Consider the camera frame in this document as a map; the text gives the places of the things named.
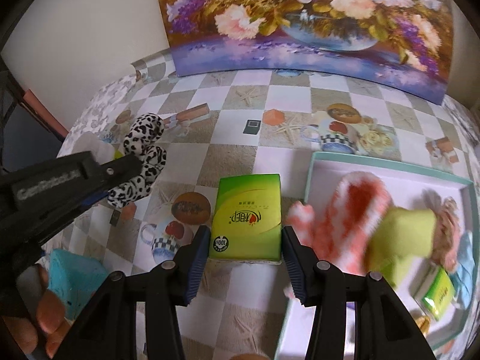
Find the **person's left hand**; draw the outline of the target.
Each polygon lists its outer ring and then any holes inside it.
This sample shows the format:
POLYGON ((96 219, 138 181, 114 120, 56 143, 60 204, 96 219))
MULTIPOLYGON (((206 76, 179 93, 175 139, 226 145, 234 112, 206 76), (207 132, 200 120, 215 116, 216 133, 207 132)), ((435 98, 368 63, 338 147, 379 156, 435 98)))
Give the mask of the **person's left hand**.
POLYGON ((47 270, 39 264, 28 268, 19 279, 19 286, 28 301, 27 317, 1 316, 7 331, 26 357, 36 350, 53 359, 71 324, 65 318, 65 307, 59 297, 47 289, 47 270))

